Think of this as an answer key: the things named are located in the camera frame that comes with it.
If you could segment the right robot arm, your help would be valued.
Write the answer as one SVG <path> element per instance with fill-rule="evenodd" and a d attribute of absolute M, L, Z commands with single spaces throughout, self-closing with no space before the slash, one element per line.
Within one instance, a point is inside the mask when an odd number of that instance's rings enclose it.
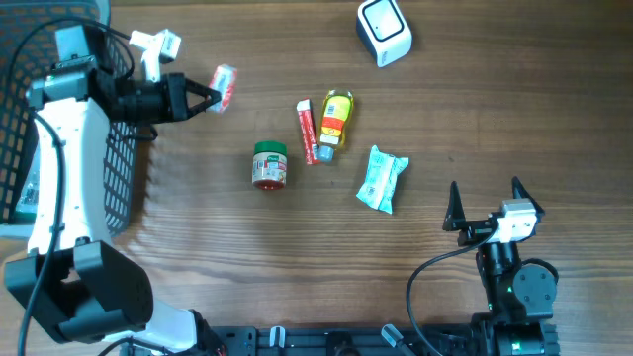
<path fill-rule="evenodd" d="M 459 233 L 460 247 L 477 249 L 476 265 L 489 310 L 472 316 L 469 351 L 475 355 L 545 356 L 561 353 L 553 317 L 559 274 L 550 263 L 519 256 L 518 244 L 536 233 L 545 211 L 520 180 L 512 197 L 484 220 L 466 219 L 456 182 L 450 185 L 446 231 Z"/>

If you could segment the yellow liquid bottle grey cap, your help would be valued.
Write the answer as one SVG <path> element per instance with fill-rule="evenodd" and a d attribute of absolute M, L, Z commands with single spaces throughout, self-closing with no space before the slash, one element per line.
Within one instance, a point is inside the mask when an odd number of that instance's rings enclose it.
<path fill-rule="evenodd" d="M 353 109 L 351 91 L 333 89 L 325 96 L 317 135 L 317 158 L 321 162 L 331 162 L 335 152 L 344 147 Z"/>

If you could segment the dark green box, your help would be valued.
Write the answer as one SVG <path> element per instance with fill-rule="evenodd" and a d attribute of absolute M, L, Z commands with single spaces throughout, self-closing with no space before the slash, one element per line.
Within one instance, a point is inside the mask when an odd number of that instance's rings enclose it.
<path fill-rule="evenodd" d="M 33 224 L 36 220 L 40 188 L 40 147 L 37 146 L 32 159 L 14 218 L 17 224 Z"/>

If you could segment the red slim stick packet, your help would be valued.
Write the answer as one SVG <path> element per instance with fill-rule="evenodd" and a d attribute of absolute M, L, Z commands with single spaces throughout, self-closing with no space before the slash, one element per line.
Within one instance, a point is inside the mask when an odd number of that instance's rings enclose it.
<path fill-rule="evenodd" d="M 308 165 L 320 164 L 317 157 L 318 143 L 311 100 L 309 98 L 301 100 L 297 104 L 296 110 L 302 133 L 306 163 Z"/>

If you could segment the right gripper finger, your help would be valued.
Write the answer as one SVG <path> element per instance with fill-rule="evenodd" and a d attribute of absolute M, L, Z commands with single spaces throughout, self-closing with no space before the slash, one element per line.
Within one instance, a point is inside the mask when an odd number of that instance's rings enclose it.
<path fill-rule="evenodd" d="M 459 187 L 456 181 L 450 185 L 450 193 L 445 219 L 442 225 L 444 231 L 456 231 L 466 228 L 466 218 L 462 205 Z"/>
<path fill-rule="evenodd" d="M 536 200 L 528 193 L 520 179 L 517 176 L 514 176 L 511 179 L 511 187 L 512 187 L 512 195 L 514 199 L 528 199 L 533 205 L 536 216 L 544 217 L 545 211 L 544 209 L 536 202 Z"/>

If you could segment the green white snack pack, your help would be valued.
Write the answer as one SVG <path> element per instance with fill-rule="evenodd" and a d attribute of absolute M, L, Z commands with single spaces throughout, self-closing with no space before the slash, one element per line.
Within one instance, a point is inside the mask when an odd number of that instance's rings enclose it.
<path fill-rule="evenodd" d="M 377 145 L 373 145 L 365 181 L 356 198 L 374 210 L 391 214 L 398 176 L 405 171 L 408 164 L 407 157 L 396 157 L 380 151 Z"/>

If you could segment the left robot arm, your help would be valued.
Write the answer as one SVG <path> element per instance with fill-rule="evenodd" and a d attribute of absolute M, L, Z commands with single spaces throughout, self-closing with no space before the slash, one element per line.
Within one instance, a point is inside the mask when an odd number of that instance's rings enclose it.
<path fill-rule="evenodd" d="M 162 355 L 224 355 L 202 316 L 155 298 L 146 272 L 112 244 L 106 219 L 106 152 L 111 127 L 189 120 L 221 94 L 181 73 L 162 73 L 180 38 L 164 30 L 131 33 L 142 79 L 118 74 L 109 27 L 68 18 L 55 34 L 58 60 L 34 79 L 27 106 L 40 147 L 39 203 L 25 258 L 5 268 L 7 290 L 59 344 L 103 343 L 107 350 Z"/>

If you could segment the green lid spice jar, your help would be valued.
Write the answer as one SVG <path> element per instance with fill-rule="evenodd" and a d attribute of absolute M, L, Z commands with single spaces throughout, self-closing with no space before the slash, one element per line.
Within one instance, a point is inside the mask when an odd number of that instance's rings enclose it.
<path fill-rule="evenodd" d="M 287 146 L 268 140 L 254 145 L 252 184 L 260 190 L 279 190 L 287 183 Z"/>

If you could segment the red juice carton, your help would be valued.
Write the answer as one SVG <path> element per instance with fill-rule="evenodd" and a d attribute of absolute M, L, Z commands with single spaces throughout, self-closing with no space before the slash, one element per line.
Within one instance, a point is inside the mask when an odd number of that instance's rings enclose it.
<path fill-rule="evenodd" d="M 221 94 L 221 99 L 218 103 L 208 108 L 208 112 L 222 114 L 228 108 L 234 91 L 236 76 L 237 69 L 228 64 L 221 64 L 217 67 L 210 83 L 210 88 L 218 91 Z"/>

